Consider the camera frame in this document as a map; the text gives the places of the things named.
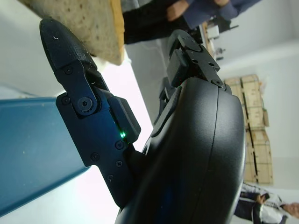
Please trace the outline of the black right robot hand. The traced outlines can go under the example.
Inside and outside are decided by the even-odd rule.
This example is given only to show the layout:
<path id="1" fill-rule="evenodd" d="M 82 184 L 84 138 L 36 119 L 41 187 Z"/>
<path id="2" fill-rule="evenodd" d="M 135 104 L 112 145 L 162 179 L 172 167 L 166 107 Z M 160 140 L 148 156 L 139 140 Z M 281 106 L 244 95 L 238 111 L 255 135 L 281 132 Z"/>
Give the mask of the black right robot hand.
<path id="1" fill-rule="evenodd" d="M 185 31 L 170 38 L 160 111 L 143 150 L 128 102 L 114 96 L 90 54 L 62 23 L 44 18 L 40 37 L 65 93 L 60 115 L 86 167 L 99 168 L 120 208 L 118 224 L 228 224 L 246 156 L 240 100 L 220 67 Z"/>

